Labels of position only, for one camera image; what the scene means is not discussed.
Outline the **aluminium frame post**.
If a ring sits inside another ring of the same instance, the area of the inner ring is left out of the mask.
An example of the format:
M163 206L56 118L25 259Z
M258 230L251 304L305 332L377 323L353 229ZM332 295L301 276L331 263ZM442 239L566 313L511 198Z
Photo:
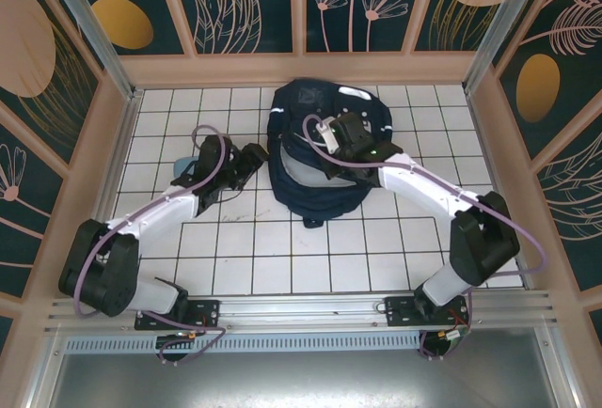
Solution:
M523 10L527 1L528 0L502 0L500 3L462 83L465 95L468 98L470 98L478 88L492 63L494 56L498 52L504 39L509 35L517 17Z
M111 76L119 92L128 101L139 97L142 91L137 90L132 84L126 70L119 61L117 52L93 13L88 0L64 0L64 2L80 24L96 56L103 62L104 68Z

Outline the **aluminium mounting rail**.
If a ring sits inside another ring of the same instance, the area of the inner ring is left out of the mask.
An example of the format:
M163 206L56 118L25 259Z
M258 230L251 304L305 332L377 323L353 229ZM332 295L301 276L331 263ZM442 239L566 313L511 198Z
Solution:
M218 325L233 334L367 332L387 329L384 292L324 295L225 296L219 299ZM57 334L113 335L134 330L137 315L103 314L81 319L69 299L54 300L42 320ZM475 329L553 326L557 315L543 290L476 290L471 324Z

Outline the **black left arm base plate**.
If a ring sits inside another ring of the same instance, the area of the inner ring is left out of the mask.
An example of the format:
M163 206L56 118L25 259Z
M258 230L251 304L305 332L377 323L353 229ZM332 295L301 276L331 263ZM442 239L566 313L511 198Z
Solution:
M220 302L218 300L196 300L177 302L167 313L160 317L172 322L199 327L216 327L219 318ZM135 319L136 331L166 331L175 326L161 320L156 320L148 314L142 314Z

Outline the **aluminium side rail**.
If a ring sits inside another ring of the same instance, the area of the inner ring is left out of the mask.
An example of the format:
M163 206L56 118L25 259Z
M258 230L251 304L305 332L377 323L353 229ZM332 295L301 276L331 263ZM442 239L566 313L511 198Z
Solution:
M110 221L109 215L138 106L137 97L103 103L87 122L76 152L84 181L73 199L82 203L89 195L94 204L79 213L59 288L77 303L101 307L116 300L121 305L133 294L135 239L117 234L118 221Z

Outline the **light blue pencil case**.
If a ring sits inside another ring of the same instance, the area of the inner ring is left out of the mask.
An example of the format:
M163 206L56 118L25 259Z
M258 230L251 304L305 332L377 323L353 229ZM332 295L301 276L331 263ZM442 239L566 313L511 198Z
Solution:
M195 165L198 161L196 156L184 157L178 159L173 164L173 176L178 178L181 174L193 175L195 172Z

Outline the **navy blue backpack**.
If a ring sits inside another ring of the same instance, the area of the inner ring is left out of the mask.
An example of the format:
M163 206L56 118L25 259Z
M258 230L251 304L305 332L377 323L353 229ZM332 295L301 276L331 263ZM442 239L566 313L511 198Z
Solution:
M330 179L303 135L306 116L326 119L348 112L360 117L376 140L392 137L388 107L363 88L297 78L274 94L267 124L269 178L276 200L301 216L306 228L319 228L325 221L352 212L372 189L349 172Z

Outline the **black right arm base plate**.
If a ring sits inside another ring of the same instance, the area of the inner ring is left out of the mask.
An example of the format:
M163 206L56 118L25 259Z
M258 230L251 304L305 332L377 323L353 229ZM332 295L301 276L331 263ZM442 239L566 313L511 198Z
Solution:
M417 302L414 296L390 296L384 299L389 327L433 329L468 324L467 298L458 295L444 306Z

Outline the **steel sheet panel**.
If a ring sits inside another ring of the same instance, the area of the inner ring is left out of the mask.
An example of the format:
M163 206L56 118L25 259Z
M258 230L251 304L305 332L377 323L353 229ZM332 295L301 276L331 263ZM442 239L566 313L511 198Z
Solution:
M528 329L477 331L450 357L410 350L70 355L49 408L573 408Z

